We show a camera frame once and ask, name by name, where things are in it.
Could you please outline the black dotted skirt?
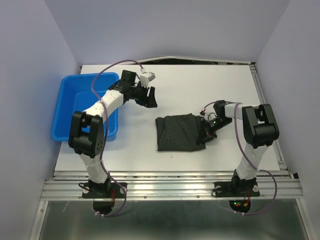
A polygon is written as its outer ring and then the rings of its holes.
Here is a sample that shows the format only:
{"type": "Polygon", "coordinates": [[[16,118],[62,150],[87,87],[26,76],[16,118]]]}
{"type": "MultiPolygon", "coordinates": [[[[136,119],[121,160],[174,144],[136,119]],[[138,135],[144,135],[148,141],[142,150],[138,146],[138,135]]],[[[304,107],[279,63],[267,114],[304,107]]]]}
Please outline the black dotted skirt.
{"type": "Polygon", "coordinates": [[[206,148],[197,145],[198,127],[204,120],[199,115],[167,115],[155,119],[159,152],[195,152],[206,148]]]}

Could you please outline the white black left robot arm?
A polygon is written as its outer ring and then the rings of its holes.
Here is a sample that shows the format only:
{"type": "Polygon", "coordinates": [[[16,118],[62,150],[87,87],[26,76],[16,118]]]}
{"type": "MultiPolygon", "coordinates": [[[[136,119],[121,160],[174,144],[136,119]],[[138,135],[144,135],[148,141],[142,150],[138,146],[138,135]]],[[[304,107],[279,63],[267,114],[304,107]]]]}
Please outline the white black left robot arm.
{"type": "Polygon", "coordinates": [[[109,116],[129,100],[146,108],[156,108],[155,88],[150,86],[155,78],[153,72],[144,68],[139,77],[135,72],[123,70],[120,79],[99,96],[96,103],[73,113],[68,145],[80,156],[88,173],[88,182],[81,185],[82,189],[100,197],[111,193],[112,177],[102,160],[109,116]]]}

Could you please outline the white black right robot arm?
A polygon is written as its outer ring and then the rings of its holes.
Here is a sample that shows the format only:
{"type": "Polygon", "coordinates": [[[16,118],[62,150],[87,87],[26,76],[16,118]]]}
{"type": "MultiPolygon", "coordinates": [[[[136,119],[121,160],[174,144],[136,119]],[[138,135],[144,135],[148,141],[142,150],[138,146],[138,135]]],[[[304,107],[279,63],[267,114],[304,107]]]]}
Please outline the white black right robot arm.
{"type": "Polygon", "coordinates": [[[242,159],[230,182],[231,192],[242,195],[248,190],[248,181],[261,171],[263,155],[280,136],[280,130],[270,104],[256,106],[239,102],[217,100],[212,103],[213,112],[200,112],[200,131],[197,144],[217,138],[216,132],[234,123],[235,137],[242,159]]]}

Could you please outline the blue plastic bin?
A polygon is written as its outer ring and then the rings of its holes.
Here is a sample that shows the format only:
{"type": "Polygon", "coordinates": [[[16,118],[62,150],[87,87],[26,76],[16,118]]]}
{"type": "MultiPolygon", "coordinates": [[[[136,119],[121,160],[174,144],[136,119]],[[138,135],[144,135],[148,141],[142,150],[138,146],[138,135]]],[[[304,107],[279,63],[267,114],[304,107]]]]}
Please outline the blue plastic bin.
{"type": "MultiPolygon", "coordinates": [[[[97,73],[66,76],[60,83],[58,99],[51,128],[51,138],[56,142],[69,139],[72,115],[75,111],[84,111],[97,102],[98,98],[91,90],[92,81],[97,73]]],[[[96,93],[103,97],[106,90],[116,81],[119,75],[115,72],[103,73],[95,81],[96,93]]],[[[108,113],[107,141],[113,141],[118,132],[118,110],[108,113]]]]}

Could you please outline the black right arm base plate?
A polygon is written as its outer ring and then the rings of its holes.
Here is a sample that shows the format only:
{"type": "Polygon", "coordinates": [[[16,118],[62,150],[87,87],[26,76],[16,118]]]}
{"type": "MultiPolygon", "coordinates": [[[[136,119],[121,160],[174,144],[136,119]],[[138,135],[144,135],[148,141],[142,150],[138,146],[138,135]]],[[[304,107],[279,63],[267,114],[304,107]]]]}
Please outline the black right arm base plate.
{"type": "Polygon", "coordinates": [[[236,186],[231,181],[216,181],[213,185],[211,195],[217,198],[259,197],[261,195],[256,182],[241,183],[236,186]]]}

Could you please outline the aluminium table edge rail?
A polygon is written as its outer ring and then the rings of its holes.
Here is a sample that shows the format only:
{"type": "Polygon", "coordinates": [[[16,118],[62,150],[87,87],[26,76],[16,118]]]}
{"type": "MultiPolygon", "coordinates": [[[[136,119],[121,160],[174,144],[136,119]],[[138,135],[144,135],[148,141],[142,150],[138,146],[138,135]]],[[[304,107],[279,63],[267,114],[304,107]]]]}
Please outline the aluminium table edge rail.
{"type": "MultiPolygon", "coordinates": [[[[287,170],[273,171],[277,186],[270,176],[259,173],[257,183],[258,200],[273,197],[277,199],[301,199],[304,196],[302,184],[287,170]]],[[[129,201],[211,201],[214,182],[228,182],[231,171],[116,171],[111,174],[118,182],[127,183],[129,201]]],[[[82,189],[78,186],[88,176],[84,171],[55,171],[52,179],[43,184],[42,201],[81,201],[82,189]]]]}

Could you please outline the right side aluminium rail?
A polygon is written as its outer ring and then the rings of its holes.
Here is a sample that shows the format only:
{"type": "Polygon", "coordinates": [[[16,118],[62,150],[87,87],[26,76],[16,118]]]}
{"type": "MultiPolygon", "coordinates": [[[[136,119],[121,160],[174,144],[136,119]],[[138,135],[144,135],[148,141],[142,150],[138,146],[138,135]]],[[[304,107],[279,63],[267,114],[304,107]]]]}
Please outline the right side aluminium rail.
{"type": "MultiPolygon", "coordinates": [[[[255,88],[256,88],[260,103],[268,104],[268,102],[266,101],[263,89],[262,89],[261,81],[259,79],[258,71],[257,71],[257,68],[256,68],[256,63],[255,62],[251,62],[249,64],[249,68],[250,68],[250,71],[251,71],[251,74],[252,74],[252,78],[253,78],[253,81],[254,81],[254,84],[255,84],[255,88]]],[[[278,165],[279,165],[280,170],[281,171],[286,171],[286,173],[284,175],[285,176],[289,176],[292,179],[293,178],[293,174],[291,173],[291,171],[289,170],[289,168],[288,168],[288,166],[287,166],[287,164],[285,162],[282,150],[280,148],[279,140],[276,140],[273,145],[274,145],[273,148],[275,149],[275,152],[276,152],[276,157],[278,159],[278,165]]]]}

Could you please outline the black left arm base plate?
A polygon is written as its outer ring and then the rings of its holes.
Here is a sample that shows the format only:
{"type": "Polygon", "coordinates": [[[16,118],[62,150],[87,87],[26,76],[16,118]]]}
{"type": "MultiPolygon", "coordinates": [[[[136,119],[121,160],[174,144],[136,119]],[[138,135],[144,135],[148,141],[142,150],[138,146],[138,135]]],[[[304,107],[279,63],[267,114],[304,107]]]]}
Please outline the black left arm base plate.
{"type": "Polygon", "coordinates": [[[95,183],[91,180],[80,182],[83,199],[124,199],[124,191],[115,182],[95,183]]]}

